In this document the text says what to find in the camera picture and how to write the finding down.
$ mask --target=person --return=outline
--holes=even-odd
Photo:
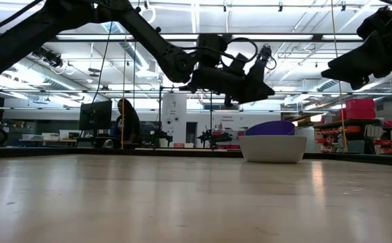
[[[117,108],[121,115],[116,119],[116,129],[114,135],[121,137],[123,129],[124,141],[130,143],[140,143],[140,120],[136,110],[127,99],[120,99],[117,103]]]

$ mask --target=computer monitor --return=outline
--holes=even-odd
[[[95,102],[80,106],[79,130],[110,129],[111,120],[112,101]]]

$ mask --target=white bowl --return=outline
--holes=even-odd
[[[240,136],[245,160],[264,163],[297,163],[305,153],[305,136]]]

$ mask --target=desk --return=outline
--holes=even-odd
[[[19,139],[19,142],[33,142],[35,143],[35,146],[47,146],[47,144],[51,143],[65,143],[65,146],[75,146],[77,143],[77,140],[72,140],[72,139],[63,139],[63,140],[42,140],[42,139]]]
[[[388,243],[392,166],[113,155],[0,159],[0,226],[2,243]]]

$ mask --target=purple object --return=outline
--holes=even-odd
[[[254,135],[295,135],[295,125],[290,121],[268,121],[252,126],[246,130],[245,136]]]

